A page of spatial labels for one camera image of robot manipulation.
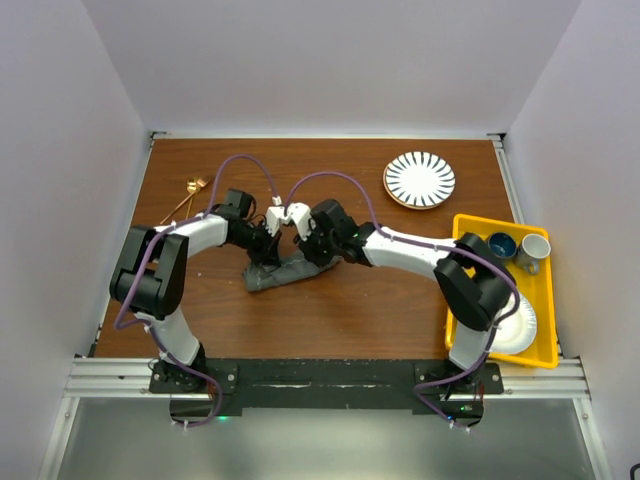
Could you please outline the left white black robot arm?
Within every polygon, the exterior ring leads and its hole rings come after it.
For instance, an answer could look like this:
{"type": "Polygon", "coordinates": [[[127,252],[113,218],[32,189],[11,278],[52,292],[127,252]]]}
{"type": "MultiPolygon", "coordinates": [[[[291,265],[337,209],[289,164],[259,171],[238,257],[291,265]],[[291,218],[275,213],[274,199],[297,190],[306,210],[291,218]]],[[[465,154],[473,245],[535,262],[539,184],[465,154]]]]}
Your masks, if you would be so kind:
{"type": "Polygon", "coordinates": [[[163,228],[134,226],[125,239],[109,294],[121,304],[114,328],[141,324],[160,342],[160,378],[185,392],[207,388],[204,347],[191,333],[180,304],[188,259],[204,250],[233,245],[252,266],[279,267],[281,233],[254,221],[257,202],[230,189],[224,201],[163,228]]]}

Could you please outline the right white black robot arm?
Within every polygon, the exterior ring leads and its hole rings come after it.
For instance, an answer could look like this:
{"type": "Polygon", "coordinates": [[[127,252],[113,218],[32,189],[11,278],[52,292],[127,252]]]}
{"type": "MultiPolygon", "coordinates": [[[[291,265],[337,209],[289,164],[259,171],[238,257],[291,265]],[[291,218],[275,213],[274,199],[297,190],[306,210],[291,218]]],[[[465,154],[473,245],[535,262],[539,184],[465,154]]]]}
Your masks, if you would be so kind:
{"type": "Polygon", "coordinates": [[[481,380],[499,323],[514,314],[519,294],[514,277],[475,234],[431,239],[380,226],[358,225],[334,199],[305,208],[295,221],[296,245],[310,262],[325,266],[336,257],[367,267],[388,267],[435,281],[458,320],[445,369],[448,386],[469,392],[481,380]]]}

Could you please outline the grey cloth napkin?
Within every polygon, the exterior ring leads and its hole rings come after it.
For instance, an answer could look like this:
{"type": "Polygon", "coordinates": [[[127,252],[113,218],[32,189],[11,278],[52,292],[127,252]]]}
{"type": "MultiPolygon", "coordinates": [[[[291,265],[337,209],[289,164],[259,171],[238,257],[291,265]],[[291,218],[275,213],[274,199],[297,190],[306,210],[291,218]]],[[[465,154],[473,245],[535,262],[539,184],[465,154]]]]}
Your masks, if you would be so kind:
{"type": "Polygon", "coordinates": [[[247,292],[259,292],[303,281],[335,267],[341,258],[334,256],[328,265],[317,266],[296,251],[281,260],[280,266],[255,265],[250,263],[243,272],[247,292]]]}

